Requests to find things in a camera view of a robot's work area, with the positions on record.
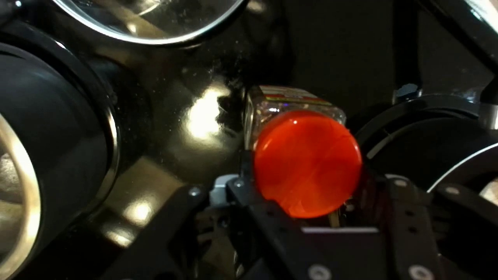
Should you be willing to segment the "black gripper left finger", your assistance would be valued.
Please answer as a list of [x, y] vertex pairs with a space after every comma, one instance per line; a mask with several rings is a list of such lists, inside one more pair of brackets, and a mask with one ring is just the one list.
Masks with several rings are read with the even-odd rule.
[[179, 188], [99, 280], [186, 280], [196, 247], [194, 216], [207, 202], [205, 188]]

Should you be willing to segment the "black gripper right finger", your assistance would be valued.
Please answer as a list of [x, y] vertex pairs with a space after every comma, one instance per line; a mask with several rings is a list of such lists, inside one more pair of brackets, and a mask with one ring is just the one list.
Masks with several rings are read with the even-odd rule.
[[410, 181], [389, 176], [389, 241], [398, 280], [440, 280], [442, 266], [428, 196]]

